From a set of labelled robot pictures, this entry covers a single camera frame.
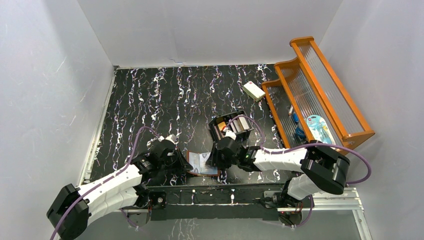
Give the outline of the gold credit card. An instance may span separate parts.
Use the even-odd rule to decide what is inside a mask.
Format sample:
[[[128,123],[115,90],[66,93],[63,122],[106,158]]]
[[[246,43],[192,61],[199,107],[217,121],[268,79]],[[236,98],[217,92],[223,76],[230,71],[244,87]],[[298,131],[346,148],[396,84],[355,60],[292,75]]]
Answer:
[[[218,127],[219,131],[223,133],[225,131],[225,128],[227,127],[227,124],[223,121],[223,122],[218,123],[217,127]]]

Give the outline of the black card tray box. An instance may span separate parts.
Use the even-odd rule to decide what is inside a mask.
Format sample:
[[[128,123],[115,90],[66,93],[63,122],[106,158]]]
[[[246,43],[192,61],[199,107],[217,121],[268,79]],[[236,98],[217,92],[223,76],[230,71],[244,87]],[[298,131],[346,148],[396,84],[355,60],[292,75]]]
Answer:
[[[250,121],[245,117],[250,125],[250,129],[242,132],[236,132],[236,128],[233,125],[233,120],[242,116],[245,116],[244,110],[233,111],[228,114],[219,115],[213,118],[208,124],[212,139],[217,142],[225,136],[225,133],[220,132],[219,128],[217,127],[219,123],[225,122],[226,128],[235,133],[237,142],[243,142],[247,140],[250,136],[251,131],[254,129]]]

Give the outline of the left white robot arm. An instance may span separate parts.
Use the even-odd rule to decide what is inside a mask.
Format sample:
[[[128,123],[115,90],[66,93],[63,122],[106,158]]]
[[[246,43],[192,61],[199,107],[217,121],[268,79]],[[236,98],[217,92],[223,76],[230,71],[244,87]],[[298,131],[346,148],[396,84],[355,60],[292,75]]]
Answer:
[[[144,185],[160,173],[186,173],[193,166],[169,137],[153,142],[152,148],[135,156],[129,164],[88,184],[67,184],[58,193],[46,217],[54,226],[53,236],[74,240],[97,219],[126,207],[148,208],[157,198]]]

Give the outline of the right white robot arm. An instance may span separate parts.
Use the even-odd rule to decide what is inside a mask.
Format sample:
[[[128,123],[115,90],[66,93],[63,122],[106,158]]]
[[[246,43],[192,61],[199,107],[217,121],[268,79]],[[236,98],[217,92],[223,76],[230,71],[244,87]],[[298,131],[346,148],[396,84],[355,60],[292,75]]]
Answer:
[[[317,192],[343,194],[350,167],[347,157],[316,140],[290,149],[268,149],[244,146],[230,137],[214,144],[205,163],[219,169],[237,166],[246,172],[283,170],[300,173],[284,183],[281,199],[288,207],[295,207]]]

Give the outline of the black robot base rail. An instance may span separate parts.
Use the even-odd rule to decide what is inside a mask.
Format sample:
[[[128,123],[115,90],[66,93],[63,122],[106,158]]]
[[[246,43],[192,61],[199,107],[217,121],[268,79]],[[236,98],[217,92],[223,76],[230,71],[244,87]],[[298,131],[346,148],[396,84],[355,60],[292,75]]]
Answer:
[[[163,207],[154,207],[154,221],[177,219],[262,219],[277,221],[283,212],[299,210],[278,203],[281,183],[150,186],[164,197]]]

